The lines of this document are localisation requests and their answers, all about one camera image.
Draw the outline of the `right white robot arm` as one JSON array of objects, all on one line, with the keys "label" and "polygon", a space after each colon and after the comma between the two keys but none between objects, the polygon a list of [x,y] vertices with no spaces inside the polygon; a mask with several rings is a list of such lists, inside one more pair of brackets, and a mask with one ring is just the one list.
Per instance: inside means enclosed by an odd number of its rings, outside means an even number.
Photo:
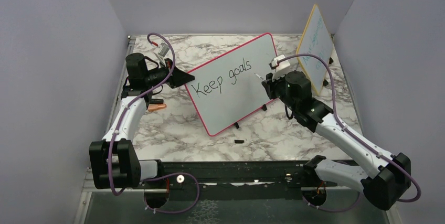
[{"label": "right white robot arm", "polygon": [[312,96],[310,81],[300,71],[277,79],[269,73],[261,82],[271,99],[281,100],[303,127],[334,143],[355,166],[317,155],[303,166],[303,180],[311,186],[333,182],[353,189],[380,210],[389,210],[411,186],[411,160],[374,145],[348,127],[332,108]]}]

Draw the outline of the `pink framed whiteboard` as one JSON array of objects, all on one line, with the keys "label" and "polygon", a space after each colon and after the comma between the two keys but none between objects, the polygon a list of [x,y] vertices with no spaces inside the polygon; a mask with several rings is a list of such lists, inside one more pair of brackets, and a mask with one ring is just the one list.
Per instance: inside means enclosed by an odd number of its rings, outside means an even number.
[{"label": "pink framed whiteboard", "polygon": [[195,80],[185,88],[208,135],[221,133],[271,102],[254,73],[264,78],[276,56],[272,35],[264,33],[189,71]]}]

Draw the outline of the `white whiteboard marker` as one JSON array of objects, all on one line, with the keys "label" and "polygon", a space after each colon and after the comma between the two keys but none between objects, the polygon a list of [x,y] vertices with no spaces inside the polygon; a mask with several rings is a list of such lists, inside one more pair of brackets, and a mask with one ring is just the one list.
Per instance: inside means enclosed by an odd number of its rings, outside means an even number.
[{"label": "white whiteboard marker", "polygon": [[256,77],[258,77],[261,81],[264,81],[264,78],[260,76],[259,74],[254,73]]}]

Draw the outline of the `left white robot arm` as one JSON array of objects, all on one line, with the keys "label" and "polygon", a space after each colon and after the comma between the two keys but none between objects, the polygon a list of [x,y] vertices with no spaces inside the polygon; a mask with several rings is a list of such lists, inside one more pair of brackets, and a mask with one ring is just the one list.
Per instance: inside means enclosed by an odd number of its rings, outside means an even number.
[{"label": "left white robot arm", "polygon": [[142,116],[152,103],[154,89],[164,84],[174,89],[195,80],[168,58],[153,69],[148,69],[146,57],[141,53],[128,55],[125,63],[128,83],[122,90],[117,116],[102,140],[89,146],[97,189],[135,188],[144,180],[154,188],[164,183],[165,174],[159,169],[159,162],[139,160],[132,141]]}]

